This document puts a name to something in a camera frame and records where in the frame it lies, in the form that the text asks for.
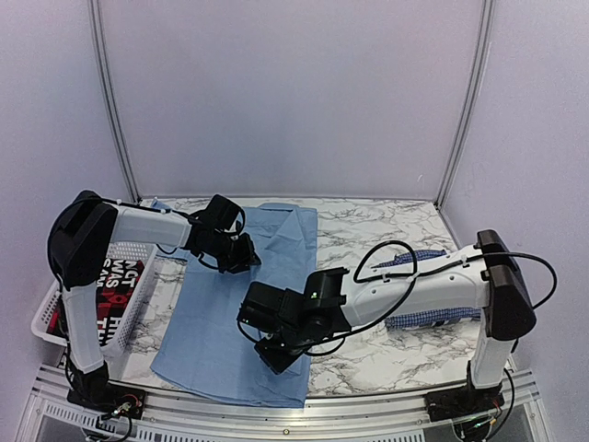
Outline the light blue long sleeve shirt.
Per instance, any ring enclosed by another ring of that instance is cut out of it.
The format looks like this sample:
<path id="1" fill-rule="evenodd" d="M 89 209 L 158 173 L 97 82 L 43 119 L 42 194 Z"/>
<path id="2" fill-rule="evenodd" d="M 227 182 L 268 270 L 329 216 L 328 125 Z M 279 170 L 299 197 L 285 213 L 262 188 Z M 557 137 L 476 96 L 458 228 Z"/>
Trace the light blue long sleeve shirt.
<path id="1" fill-rule="evenodd" d="M 252 282 L 301 292 L 317 267 L 318 213 L 293 204 L 245 210 L 261 264 L 239 274 L 218 273 L 187 251 L 183 285 L 152 371 L 167 383 L 215 401 L 301 408 L 310 359 L 300 356 L 280 375 L 260 359 L 237 327 L 237 313 Z"/>

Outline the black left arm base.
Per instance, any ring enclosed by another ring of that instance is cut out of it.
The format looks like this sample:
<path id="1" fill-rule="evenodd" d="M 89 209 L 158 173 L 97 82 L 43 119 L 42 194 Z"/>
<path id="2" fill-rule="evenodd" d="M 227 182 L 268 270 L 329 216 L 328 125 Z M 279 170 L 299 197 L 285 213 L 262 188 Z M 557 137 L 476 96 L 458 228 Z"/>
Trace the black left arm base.
<path id="1" fill-rule="evenodd" d="M 68 402 L 107 417 L 124 414 L 140 419 L 143 416 L 146 392 L 112 383 L 106 363 L 97 370 L 83 373 L 73 362 L 67 361 L 64 373 L 70 386 L 66 397 Z"/>

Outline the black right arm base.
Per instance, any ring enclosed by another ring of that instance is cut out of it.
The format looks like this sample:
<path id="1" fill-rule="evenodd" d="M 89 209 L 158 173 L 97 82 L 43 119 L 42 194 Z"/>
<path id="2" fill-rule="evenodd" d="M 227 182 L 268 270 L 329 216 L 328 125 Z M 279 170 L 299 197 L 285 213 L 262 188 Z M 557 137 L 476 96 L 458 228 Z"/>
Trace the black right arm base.
<path id="1" fill-rule="evenodd" d="M 464 386 L 428 392 L 424 400 L 431 422 L 462 418 L 504 405 L 502 384 L 476 389 L 472 381 L 470 365 L 467 366 L 467 380 Z"/>

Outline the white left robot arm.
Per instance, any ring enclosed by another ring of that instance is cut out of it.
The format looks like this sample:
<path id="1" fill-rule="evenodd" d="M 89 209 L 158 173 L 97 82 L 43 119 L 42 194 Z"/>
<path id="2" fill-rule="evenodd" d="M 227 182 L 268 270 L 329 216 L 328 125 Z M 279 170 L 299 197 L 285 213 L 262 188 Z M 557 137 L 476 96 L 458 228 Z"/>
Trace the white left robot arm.
<path id="1" fill-rule="evenodd" d="M 260 264 L 245 233 L 244 210 L 216 194 L 202 210 L 187 214 L 103 198 L 82 191 L 58 215 L 47 241 L 50 268 L 62 285 L 70 358 L 83 374 L 100 370 L 96 312 L 97 280 L 111 244 L 131 242 L 186 250 L 214 259 L 219 273 L 242 273 Z"/>

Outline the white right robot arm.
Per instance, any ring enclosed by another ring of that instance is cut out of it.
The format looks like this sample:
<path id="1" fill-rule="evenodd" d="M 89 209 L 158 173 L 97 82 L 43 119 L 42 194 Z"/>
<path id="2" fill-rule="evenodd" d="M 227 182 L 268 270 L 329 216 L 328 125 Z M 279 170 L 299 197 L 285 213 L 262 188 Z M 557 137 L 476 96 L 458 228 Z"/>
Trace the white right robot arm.
<path id="1" fill-rule="evenodd" d="M 255 342 L 260 359 L 281 374 L 312 347 L 366 332 L 394 314 L 476 308 L 481 329 L 468 365 L 468 383 L 456 392 L 456 405 L 474 413 L 491 398 L 514 343 L 537 323 L 519 254 L 506 249 L 494 230 L 483 230 L 474 244 L 445 256 L 420 261 L 407 243 L 397 246 L 410 262 L 397 270 L 361 266 L 315 271 L 303 291 L 253 282 L 237 314 L 237 326 L 262 333 Z"/>

